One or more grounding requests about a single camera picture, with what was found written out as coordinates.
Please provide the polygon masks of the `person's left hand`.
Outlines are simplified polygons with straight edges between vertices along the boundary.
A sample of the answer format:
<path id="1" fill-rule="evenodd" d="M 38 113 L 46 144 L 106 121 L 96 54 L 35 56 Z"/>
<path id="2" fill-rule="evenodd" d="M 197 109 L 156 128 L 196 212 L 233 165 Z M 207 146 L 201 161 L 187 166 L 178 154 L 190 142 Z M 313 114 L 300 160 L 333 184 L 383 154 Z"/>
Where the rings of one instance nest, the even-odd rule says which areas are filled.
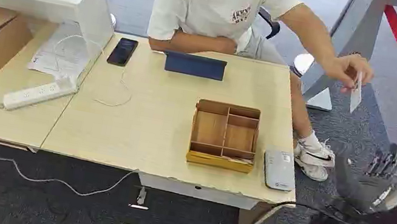
<path id="1" fill-rule="evenodd" d="M 358 54 L 332 57 L 321 64 L 327 76 L 340 81 L 344 86 L 343 93 L 356 88 L 358 75 L 361 73 L 361 84 L 366 84 L 374 77 L 373 68 L 363 56 Z"/>

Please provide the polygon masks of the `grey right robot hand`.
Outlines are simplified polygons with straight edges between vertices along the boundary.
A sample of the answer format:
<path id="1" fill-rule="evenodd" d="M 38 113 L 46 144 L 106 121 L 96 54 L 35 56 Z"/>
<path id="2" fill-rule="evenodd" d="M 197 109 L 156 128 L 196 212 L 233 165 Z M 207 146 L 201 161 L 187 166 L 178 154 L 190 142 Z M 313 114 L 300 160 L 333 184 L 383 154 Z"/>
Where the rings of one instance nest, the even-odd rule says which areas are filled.
<path id="1" fill-rule="evenodd" d="M 348 143 L 334 144 L 333 152 L 338 195 L 360 212 L 386 209 L 383 201 L 397 188 L 397 144 L 391 143 L 387 152 L 376 149 L 372 161 L 359 175 L 352 170 Z"/>

